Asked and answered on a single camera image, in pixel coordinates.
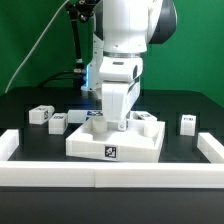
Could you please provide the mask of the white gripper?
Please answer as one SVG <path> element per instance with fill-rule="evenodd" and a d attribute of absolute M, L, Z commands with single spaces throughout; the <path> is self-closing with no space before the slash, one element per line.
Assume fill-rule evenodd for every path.
<path fill-rule="evenodd" d="M 139 97 L 142 71 L 143 60 L 140 57 L 103 57 L 99 70 L 102 111 L 106 120 L 118 122 L 119 131 L 127 130 L 125 118 Z"/>

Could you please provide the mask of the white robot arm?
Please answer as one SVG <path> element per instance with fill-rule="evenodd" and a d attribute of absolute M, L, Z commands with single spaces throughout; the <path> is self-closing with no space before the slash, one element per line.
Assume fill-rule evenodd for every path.
<path fill-rule="evenodd" d="M 94 19 L 93 59 L 87 88 L 101 101 L 103 117 L 124 131 L 140 94 L 142 54 L 174 34 L 173 0 L 84 0 Z"/>

